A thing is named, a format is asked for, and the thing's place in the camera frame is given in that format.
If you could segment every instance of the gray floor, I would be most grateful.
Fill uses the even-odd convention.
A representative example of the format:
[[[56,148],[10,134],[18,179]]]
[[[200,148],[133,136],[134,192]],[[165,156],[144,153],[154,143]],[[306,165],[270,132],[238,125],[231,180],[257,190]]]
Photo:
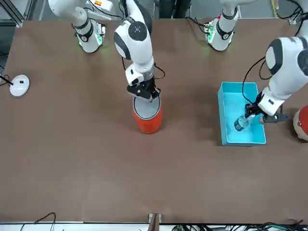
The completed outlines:
[[[111,0],[115,6],[115,13],[121,15],[118,8],[118,0]],[[150,14],[154,16],[153,0],[140,0]],[[287,15],[294,9],[294,6],[287,1],[280,0],[280,11]],[[241,16],[243,18],[272,18],[274,17],[270,0],[258,0],[250,5],[241,6]],[[221,4],[218,0],[192,0],[191,16],[197,18],[216,17],[221,13]],[[59,20],[50,10],[48,0],[36,0],[32,6],[30,19],[33,20]],[[14,35],[14,26],[0,26],[0,51],[9,52]],[[6,57],[0,56],[0,65],[5,66]]]

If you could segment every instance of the blue tray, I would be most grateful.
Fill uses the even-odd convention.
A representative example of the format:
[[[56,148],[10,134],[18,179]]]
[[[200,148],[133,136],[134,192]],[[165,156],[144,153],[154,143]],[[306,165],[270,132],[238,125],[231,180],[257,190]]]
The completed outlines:
[[[258,95],[255,83],[244,84],[244,94],[251,101]],[[248,101],[242,95],[241,82],[222,82],[218,91],[219,119],[222,145],[226,146],[256,146],[266,143],[265,131],[258,123],[257,115],[242,131],[234,128],[235,120],[245,113]]]

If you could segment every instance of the orange cylinder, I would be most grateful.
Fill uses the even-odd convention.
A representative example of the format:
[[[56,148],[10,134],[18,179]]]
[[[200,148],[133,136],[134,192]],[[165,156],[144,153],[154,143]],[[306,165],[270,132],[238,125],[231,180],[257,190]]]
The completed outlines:
[[[145,134],[156,133],[162,124],[162,111],[160,98],[152,102],[134,98],[133,112],[139,129]]]
[[[300,139],[308,141],[308,105],[301,108],[293,118],[294,129]]]

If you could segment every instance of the brown table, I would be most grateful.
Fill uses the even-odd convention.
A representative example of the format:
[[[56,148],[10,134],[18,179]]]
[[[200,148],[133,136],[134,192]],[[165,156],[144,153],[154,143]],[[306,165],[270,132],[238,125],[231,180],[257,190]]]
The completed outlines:
[[[239,20],[226,52],[205,45],[186,20],[155,20],[154,59],[166,72],[163,126],[141,134],[108,23],[108,45],[94,54],[78,47],[66,22],[25,22],[6,66],[27,74],[29,92],[0,89],[0,220],[308,222],[308,146],[292,123],[266,125],[267,144],[223,147],[217,91],[242,81],[269,43],[293,34],[278,19]],[[248,77],[259,88],[258,68]],[[308,86],[286,103],[307,104]]]

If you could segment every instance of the electrical wire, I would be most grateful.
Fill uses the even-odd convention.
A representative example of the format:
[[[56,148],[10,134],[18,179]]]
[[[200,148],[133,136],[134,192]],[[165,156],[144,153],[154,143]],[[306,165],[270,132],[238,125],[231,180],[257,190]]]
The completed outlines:
[[[246,96],[245,96],[245,94],[244,94],[244,83],[245,83],[245,81],[246,81],[246,79],[247,79],[247,76],[248,76],[248,74],[249,74],[249,72],[258,64],[258,63],[260,63],[262,60],[264,60],[265,59],[265,56],[264,57],[262,57],[261,59],[259,59],[258,61],[256,61],[250,68],[249,68],[249,70],[247,71],[247,73],[246,73],[246,75],[245,75],[245,78],[244,78],[244,80],[243,80],[243,83],[242,83],[242,95],[243,95],[243,97],[248,101],[248,102],[250,102],[250,104],[253,104]]]
[[[3,86],[5,84],[13,85],[13,83],[10,81],[10,77],[8,75],[4,75],[3,77],[1,76],[1,79],[4,80],[5,83],[1,83],[0,86]]]
[[[198,231],[194,226],[190,225],[191,230]]]
[[[122,18],[124,18],[125,14],[124,14],[123,10],[121,9],[121,4],[120,4],[120,2],[119,2],[119,9],[120,9],[120,11],[122,12]]]
[[[124,64],[124,58],[121,57],[121,59],[122,59],[123,69],[126,70],[126,67],[125,67],[125,64]],[[156,67],[158,70],[160,70],[160,71],[163,73],[163,76],[161,76],[161,77],[154,77],[155,79],[161,79],[161,78],[164,78],[164,77],[166,76],[165,71],[164,71],[162,68],[160,68],[160,67],[157,65],[157,63],[154,63],[154,67]]]
[[[234,229],[233,231],[237,231],[239,228],[241,227],[241,225],[239,225],[236,229]]]
[[[299,5],[299,3],[297,3],[296,1],[294,1],[294,0],[286,0],[286,1],[289,1],[289,2],[294,3],[294,4],[297,6],[297,8],[293,11],[293,13],[292,13],[291,15],[289,15],[289,16],[287,16],[287,17],[282,17],[282,16],[279,15],[278,13],[277,13],[277,16],[278,16],[280,19],[289,19],[289,18],[291,18],[291,17],[293,17],[293,16],[295,16],[295,18],[296,18],[296,17],[298,17],[299,14],[301,14],[301,17],[302,17],[302,18],[301,18],[301,20],[300,20],[299,27],[298,27],[296,33],[294,34],[294,36],[297,36],[298,33],[299,33],[299,31],[300,31],[300,29],[302,28],[303,22],[304,22],[305,20],[307,20],[307,18],[308,18],[308,12],[304,12],[303,8],[302,8],[302,7]],[[259,62],[261,62],[262,60],[264,60],[264,59],[265,59],[265,56],[264,56],[263,58],[259,59],[255,64],[253,64],[253,65],[250,67],[250,69],[248,70],[248,72],[247,72],[247,74],[246,74],[246,76],[245,76],[245,78],[244,78],[244,80],[243,80],[242,94],[243,94],[243,97],[244,97],[247,101],[249,101],[251,104],[252,104],[252,102],[251,102],[248,98],[246,98],[246,96],[244,95],[244,83],[245,83],[245,81],[246,81],[246,79],[247,79],[247,76],[248,76],[249,72],[251,71],[251,69],[252,69],[255,65],[257,65]],[[270,78],[272,78],[272,76],[269,76],[269,77],[264,78],[264,77],[262,77],[262,75],[261,75],[261,70],[262,70],[262,67],[263,67],[264,63],[265,63],[265,61],[261,64],[261,67],[260,67],[260,69],[259,69],[259,77],[260,77],[261,80],[269,80]]]
[[[122,58],[122,65],[123,65],[123,68],[124,68],[124,70],[126,70],[125,64],[124,64],[124,58],[123,58],[123,57],[121,57],[121,58]]]
[[[23,228],[24,228],[24,226],[25,226],[26,224],[23,224],[22,225],[22,227],[20,228],[20,231],[22,231],[23,230]]]
[[[297,36],[298,33],[299,33],[299,31],[300,31],[300,29],[302,28],[303,22],[304,22],[305,20],[307,20],[306,17],[308,16],[308,12],[304,12],[303,8],[299,5],[298,2],[296,2],[296,1],[294,1],[294,0],[286,0],[286,1],[289,1],[289,2],[294,3],[294,4],[297,6],[296,10],[295,10],[291,15],[289,15],[289,16],[287,16],[287,17],[281,17],[278,13],[277,13],[277,16],[278,16],[280,19],[289,19],[289,18],[291,18],[291,17],[293,17],[293,16],[295,16],[295,15],[298,16],[298,14],[300,13],[301,16],[302,16],[302,18],[301,18],[301,20],[300,20],[299,27],[298,27],[298,29],[297,29],[295,35],[294,35],[294,36]]]
[[[199,22],[198,22],[198,20],[197,20],[196,17],[195,17],[195,18],[191,18],[191,17],[188,16],[188,17],[185,17],[185,18],[186,18],[186,19],[189,19],[189,20],[193,21],[195,24],[197,24],[198,27],[199,27],[199,29],[202,31],[202,33],[205,34],[205,31],[202,29],[202,26],[204,27],[205,24],[206,24],[206,23],[209,23],[209,22],[206,22],[206,23],[202,24],[202,23],[199,23]]]
[[[40,219],[34,221],[33,224],[36,225],[36,224],[40,223],[42,220],[44,220],[45,218],[49,217],[50,215],[53,215],[53,222],[52,222],[51,227],[50,227],[50,231],[52,231],[52,228],[53,228],[53,226],[54,226],[55,223],[56,223],[56,213],[54,213],[54,212],[51,212],[51,213],[49,213],[49,214],[43,216],[42,218],[40,218]],[[26,225],[26,224],[23,224],[23,225],[22,225],[20,231],[23,230],[23,228],[24,228],[25,225]]]
[[[106,13],[106,12],[102,11],[100,8],[98,8],[97,6],[95,6],[91,1],[89,1],[89,3],[90,3],[93,7],[95,7],[97,10],[99,10],[100,12],[102,12],[102,13],[108,15],[108,16],[117,17],[117,18],[120,18],[120,19],[122,19],[122,20],[124,19],[124,18],[121,17],[121,16],[114,15],[114,14],[109,14],[109,13]]]
[[[157,64],[156,64],[156,63],[154,63],[154,66],[155,66],[158,70],[160,70],[160,71],[163,73],[163,76],[161,76],[161,77],[156,77],[155,79],[161,79],[161,78],[164,78],[164,77],[166,76],[165,71],[164,71],[162,68],[160,68],[159,66],[157,66]]]
[[[244,231],[247,231],[249,229],[257,229],[258,231],[268,231],[269,228],[277,228],[277,229],[285,230],[285,231],[304,231],[304,228],[306,229],[308,226],[300,225],[300,223],[302,222],[303,220],[300,220],[292,225],[280,225],[280,224],[276,224],[273,222],[266,222],[261,225],[248,225],[246,226]]]
[[[95,12],[94,7],[92,7],[92,9],[91,9],[90,7],[84,7],[84,9],[88,9],[88,10],[90,10],[90,11]]]
[[[123,4],[124,15],[125,15],[125,17],[127,18],[127,17],[128,17],[128,10],[127,10],[126,0],[120,0],[120,2],[122,2],[122,4]]]
[[[259,69],[259,77],[260,77],[261,80],[269,80],[270,78],[272,78],[272,76],[269,76],[269,77],[267,77],[267,78],[264,78],[264,77],[262,77],[262,75],[261,75],[261,70],[262,70],[262,67],[263,67],[264,63],[265,63],[265,60],[263,61],[263,63],[261,64],[261,67],[260,67],[260,69]]]
[[[202,231],[213,231],[210,227],[208,227],[207,225],[201,225],[199,226],[200,230]]]

